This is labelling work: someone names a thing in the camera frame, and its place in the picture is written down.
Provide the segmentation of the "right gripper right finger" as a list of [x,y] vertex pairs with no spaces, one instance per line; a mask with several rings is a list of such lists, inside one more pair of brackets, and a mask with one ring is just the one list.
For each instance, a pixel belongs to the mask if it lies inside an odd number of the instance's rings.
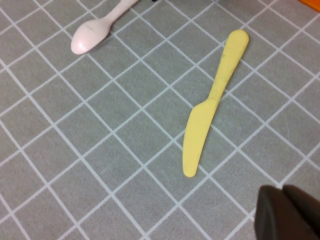
[[282,191],[313,233],[320,239],[320,201],[292,184],[284,185]]

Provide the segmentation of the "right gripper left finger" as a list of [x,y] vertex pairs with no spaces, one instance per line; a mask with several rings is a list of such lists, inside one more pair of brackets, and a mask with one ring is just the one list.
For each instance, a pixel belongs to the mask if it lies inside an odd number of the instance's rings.
[[316,235],[303,220],[283,189],[260,187],[254,218],[257,240],[314,240]]

